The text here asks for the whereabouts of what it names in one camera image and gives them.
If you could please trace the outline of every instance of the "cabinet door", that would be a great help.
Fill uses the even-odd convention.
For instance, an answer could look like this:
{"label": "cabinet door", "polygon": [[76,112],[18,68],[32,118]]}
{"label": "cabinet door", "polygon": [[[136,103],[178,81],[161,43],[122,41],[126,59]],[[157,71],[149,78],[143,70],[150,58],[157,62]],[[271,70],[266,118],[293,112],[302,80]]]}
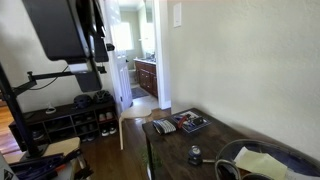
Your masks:
{"label": "cabinet door", "polygon": [[136,69],[136,78],[137,78],[137,82],[138,82],[138,84],[140,84],[140,69]]}
{"label": "cabinet door", "polygon": [[143,71],[143,70],[140,70],[139,71],[139,73],[140,73],[140,75],[139,75],[139,77],[140,77],[140,86],[142,87],[142,88],[145,88],[146,87],[146,82],[145,82],[145,71]]}
{"label": "cabinet door", "polygon": [[157,84],[157,76],[153,76],[153,82],[152,82],[152,94],[156,97],[158,97],[158,84]]}
{"label": "cabinet door", "polygon": [[146,72],[146,90],[152,94],[152,77],[149,72]]}

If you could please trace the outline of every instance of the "door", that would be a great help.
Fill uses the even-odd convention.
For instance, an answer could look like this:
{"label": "door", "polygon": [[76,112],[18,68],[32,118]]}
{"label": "door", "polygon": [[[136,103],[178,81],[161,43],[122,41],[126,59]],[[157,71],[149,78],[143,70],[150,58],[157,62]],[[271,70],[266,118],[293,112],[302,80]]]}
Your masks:
{"label": "door", "polygon": [[120,114],[132,104],[132,94],[129,80],[129,71],[126,63],[126,52],[117,47],[117,29],[121,23],[119,4],[116,0],[100,0],[101,11],[104,16],[106,29],[106,43],[112,43],[115,51],[109,52],[109,64],[111,77],[117,103],[117,111]]}

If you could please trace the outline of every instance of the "black shelf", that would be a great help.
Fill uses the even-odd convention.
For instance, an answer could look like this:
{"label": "black shelf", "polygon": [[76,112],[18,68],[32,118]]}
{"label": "black shelf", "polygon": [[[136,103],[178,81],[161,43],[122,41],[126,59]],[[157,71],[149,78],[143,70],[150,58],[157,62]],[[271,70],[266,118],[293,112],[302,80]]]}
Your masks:
{"label": "black shelf", "polygon": [[81,123],[78,123],[78,124],[74,124],[74,126],[81,126],[81,125],[84,125],[84,124],[88,124],[88,123],[92,123],[92,122],[96,122],[97,120],[96,119],[93,119],[93,120],[87,120],[87,121],[84,121],[84,122],[81,122]]}
{"label": "black shelf", "polygon": [[108,120],[105,120],[105,121],[98,121],[98,124],[100,125],[100,124],[105,124],[105,123],[109,123],[109,122],[113,122],[113,121],[116,121],[116,119],[113,118],[113,119],[108,119]]}
{"label": "black shelf", "polygon": [[48,133],[56,133],[57,131],[63,131],[65,129],[73,128],[72,124],[69,124],[68,126],[61,127],[59,129],[48,129]]}
{"label": "black shelf", "polygon": [[83,132],[83,133],[77,133],[78,136],[83,136],[83,135],[86,135],[86,134],[90,134],[90,133],[93,133],[93,132],[96,132],[96,131],[99,131],[99,129],[94,129],[92,131],[87,131],[87,132]]}
{"label": "black shelf", "polygon": [[[24,114],[32,113],[25,119],[27,127],[30,132],[42,130],[44,132],[44,139],[35,140],[38,145],[54,143],[61,140],[69,139],[76,136],[86,136],[94,133],[95,136],[101,135],[101,126],[105,123],[117,122],[115,102],[109,101],[102,104],[93,104],[84,109],[75,109],[73,104],[67,104],[63,106],[55,107],[56,112],[53,114],[46,114],[46,109],[37,110],[33,112],[26,112]],[[103,122],[99,121],[99,114],[111,112],[113,118]],[[80,130],[81,126],[89,126],[92,123],[93,130],[83,132]],[[21,136],[16,123],[13,121],[9,128],[15,137],[21,151],[26,150],[24,139]]]}

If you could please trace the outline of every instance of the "light switch plate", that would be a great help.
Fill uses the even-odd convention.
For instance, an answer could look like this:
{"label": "light switch plate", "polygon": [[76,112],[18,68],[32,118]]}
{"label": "light switch plate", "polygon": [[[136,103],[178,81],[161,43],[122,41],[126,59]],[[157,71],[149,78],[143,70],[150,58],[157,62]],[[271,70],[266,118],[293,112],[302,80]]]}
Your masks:
{"label": "light switch plate", "polygon": [[181,26],[181,3],[173,6],[173,27]]}

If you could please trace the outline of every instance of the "shoe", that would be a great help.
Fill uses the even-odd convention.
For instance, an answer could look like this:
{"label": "shoe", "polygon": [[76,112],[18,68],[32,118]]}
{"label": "shoe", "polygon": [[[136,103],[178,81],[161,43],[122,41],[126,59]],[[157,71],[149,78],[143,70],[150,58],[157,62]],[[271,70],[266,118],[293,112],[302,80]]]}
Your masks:
{"label": "shoe", "polygon": [[32,131],[33,140],[41,139],[43,136],[44,136],[44,133],[42,130]]}
{"label": "shoe", "polygon": [[87,142],[87,141],[88,141],[87,136],[86,136],[86,137],[81,138],[81,142]]}
{"label": "shoe", "polygon": [[75,124],[81,124],[82,121],[81,121],[81,119],[77,119],[77,120],[74,121],[74,123],[75,123]]}
{"label": "shoe", "polygon": [[112,114],[112,112],[107,112],[107,113],[106,113],[106,117],[107,117],[107,120],[113,119],[113,114]]}
{"label": "shoe", "polygon": [[87,121],[90,121],[90,120],[92,120],[92,119],[93,119],[92,116],[88,116],[88,117],[87,117]]}
{"label": "shoe", "polygon": [[117,132],[117,129],[115,127],[110,127],[110,134],[114,134]]}
{"label": "shoe", "polygon": [[109,135],[109,131],[107,131],[107,129],[103,129],[101,135],[102,136],[108,136]]}
{"label": "shoe", "polygon": [[99,121],[105,121],[106,119],[106,115],[105,114],[99,114]]}
{"label": "shoe", "polygon": [[87,136],[87,140],[88,141],[93,141],[94,139],[95,139],[94,134],[90,134],[90,135]]}
{"label": "shoe", "polygon": [[88,127],[87,127],[87,126],[81,126],[80,129],[81,129],[81,131],[82,131],[83,133],[88,132]]}
{"label": "shoe", "polygon": [[93,131],[94,130],[94,125],[93,124],[89,124],[89,130]]}

